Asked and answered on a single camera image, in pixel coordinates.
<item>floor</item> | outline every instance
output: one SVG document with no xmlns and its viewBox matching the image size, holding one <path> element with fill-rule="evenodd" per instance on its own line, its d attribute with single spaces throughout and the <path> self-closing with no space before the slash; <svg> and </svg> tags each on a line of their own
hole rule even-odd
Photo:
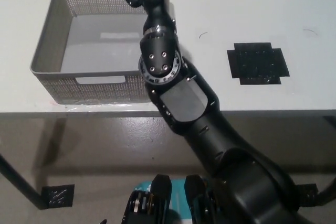
<svg viewBox="0 0 336 224">
<path fill-rule="evenodd" d="M 322 118 L 228 118 L 296 183 L 322 189 L 336 176 L 336 130 Z M 1 154 L 38 190 L 75 184 L 71 208 L 36 210 L 0 177 L 0 222 L 120 223 L 133 188 L 157 173 L 202 173 L 185 141 L 161 118 L 0 121 Z M 315 223 L 336 219 L 336 202 L 302 209 Z"/>
</svg>

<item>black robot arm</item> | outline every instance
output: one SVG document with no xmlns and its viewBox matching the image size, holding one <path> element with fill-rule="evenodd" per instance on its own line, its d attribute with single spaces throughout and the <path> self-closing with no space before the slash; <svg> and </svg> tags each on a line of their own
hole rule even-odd
<svg viewBox="0 0 336 224">
<path fill-rule="evenodd" d="M 148 95 L 209 173 L 229 223 L 309 223 L 297 214 L 299 194 L 289 175 L 239 136 L 217 95 L 181 55 L 165 0 L 126 1 L 148 14 L 139 60 Z"/>
</svg>

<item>white table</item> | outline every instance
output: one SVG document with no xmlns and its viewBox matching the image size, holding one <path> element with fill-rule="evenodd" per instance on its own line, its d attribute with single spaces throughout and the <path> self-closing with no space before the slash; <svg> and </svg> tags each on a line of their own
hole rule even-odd
<svg viewBox="0 0 336 224">
<path fill-rule="evenodd" d="M 222 111 L 336 114 L 335 0 L 170 1 L 180 43 L 219 96 Z M 49 3 L 0 0 L 0 115 L 158 115 L 150 103 L 55 103 L 29 69 Z M 226 53 L 235 42 L 281 48 L 290 77 L 281 78 L 282 85 L 240 85 Z"/>
</svg>

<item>black sticker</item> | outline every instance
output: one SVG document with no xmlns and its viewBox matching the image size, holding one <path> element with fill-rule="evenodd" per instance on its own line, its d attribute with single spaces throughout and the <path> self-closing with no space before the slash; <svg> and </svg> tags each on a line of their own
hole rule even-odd
<svg viewBox="0 0 336 224">
<path fill-rule="evenodd" d="M 235 43 L 235 50 L 227 55 L 232 78 L 239 78 L 241 85 L 281 84 L 280 77 L 289 72 L 280 48 L 271 43 Z"/>
<path fill-rule="evenodd" d="M 72 207 L 75 185 L 45 186 L 41 196 L 48 204 L 48 208 Z"/>
</svg>

